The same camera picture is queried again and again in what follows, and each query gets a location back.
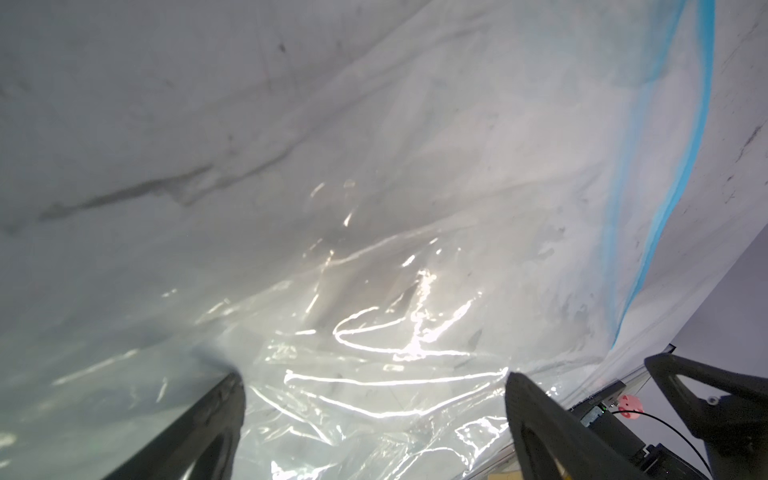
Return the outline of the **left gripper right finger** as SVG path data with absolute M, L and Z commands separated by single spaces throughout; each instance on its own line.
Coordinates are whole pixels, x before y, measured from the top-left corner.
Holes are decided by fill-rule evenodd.
M 525 479 L 644 479 L 646 475 L 522 373 L 505 385 L 505 410 Z

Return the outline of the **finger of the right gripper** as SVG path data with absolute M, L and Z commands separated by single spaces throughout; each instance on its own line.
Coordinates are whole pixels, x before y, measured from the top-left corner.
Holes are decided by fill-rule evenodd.
M 767 380 L 672 354 L 645 368 L 693 437 L 715 479 L 767 477 Z

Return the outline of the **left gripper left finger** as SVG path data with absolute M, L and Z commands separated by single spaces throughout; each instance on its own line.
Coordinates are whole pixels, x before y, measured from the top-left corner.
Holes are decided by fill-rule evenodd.
M 242 377 L 229 373 L 109 479 L 230 479 L 246 408 Z

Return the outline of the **clear zip top bag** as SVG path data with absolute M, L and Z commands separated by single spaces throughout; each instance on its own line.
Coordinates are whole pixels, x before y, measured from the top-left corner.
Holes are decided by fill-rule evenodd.
M 1 475 L 230 371 L 237 479 L 459 479 L 590 387 L 703 135 L 711 1 L 5 1 Z

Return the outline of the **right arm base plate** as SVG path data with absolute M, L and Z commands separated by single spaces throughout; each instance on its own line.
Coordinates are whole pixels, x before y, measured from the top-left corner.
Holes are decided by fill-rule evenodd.
M 569 411 L 583 426 L 650 479 L 706 479 L 704 473 L 666 446 L 646 444 L 619 420 L 623 416 L 618 414 L 617 403 L 623 394 L 629 394 L 627 385 L 616 380 L 571 407 Z M 656 420 L 681 436 L 679 431 L 658 417 L 645 412 L 641 417 Z

